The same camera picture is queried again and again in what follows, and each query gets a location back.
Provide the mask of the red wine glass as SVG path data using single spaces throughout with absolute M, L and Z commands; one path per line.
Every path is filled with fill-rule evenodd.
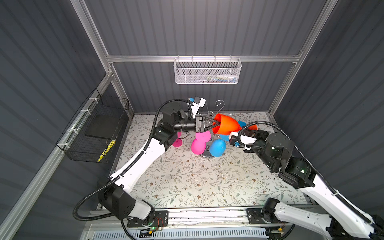
M 232 117 L 217 114 L 214 118 L 215 122 L 213 123 L 213 133 L 217 135 L 229 136 L 231 133 L 238 133 L 246 125 L 240 125 L 238 121 Z

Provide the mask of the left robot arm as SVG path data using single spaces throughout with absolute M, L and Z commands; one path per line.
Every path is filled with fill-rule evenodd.
M 187 100 L 173 99 L 161 104 L 145 145 L 122 168 L 108 178 L 101 178 L 97 190 L 75 205 L 73 217 L 82 222 L 109 217 L 116 217 L 120 221 L 136 218 L 146 225 L 151 224 L 155 217 L 155 208 L 144 200 L 133 198 L 130 193 L 150 165 L 173 145 L 178 133 L 204 133 L 220 126 L 218 121 L 198 113 L 205 103 L 206 99 L 194 97 Z M 98 197 L 99 203 L 109 213 L 95 217 L 79 214 L 81 205 L 93 196 Z

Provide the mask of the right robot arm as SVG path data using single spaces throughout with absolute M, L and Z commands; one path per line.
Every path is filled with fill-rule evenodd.
M 313 199 L 325 211 L 317 214 L 268 198 L 259 216 L 268 224 L 291 223 L 328 240 L 378 240 L 384 235 L 384 220 L 353 205 L 332 187 L 275 124 L 256 121 L 230 134 L 230 144 L 256 154 L 271 173 Z

